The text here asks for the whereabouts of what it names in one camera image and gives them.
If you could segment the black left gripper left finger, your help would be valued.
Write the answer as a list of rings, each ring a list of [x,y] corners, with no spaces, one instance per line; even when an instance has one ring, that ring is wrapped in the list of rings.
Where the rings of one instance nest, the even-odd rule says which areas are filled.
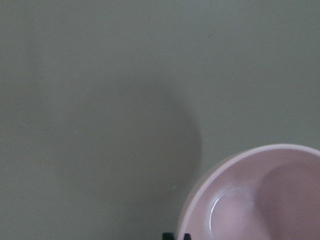
[[[175,235],[173,232],[164,232],[161,236],[162,240],[175,240]]]

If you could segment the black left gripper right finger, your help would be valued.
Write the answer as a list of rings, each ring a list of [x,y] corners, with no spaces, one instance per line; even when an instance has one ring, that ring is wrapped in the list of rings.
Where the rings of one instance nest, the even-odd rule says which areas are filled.
[[[183,240],[191,240],[191,235],[189,233],[185,233]]]

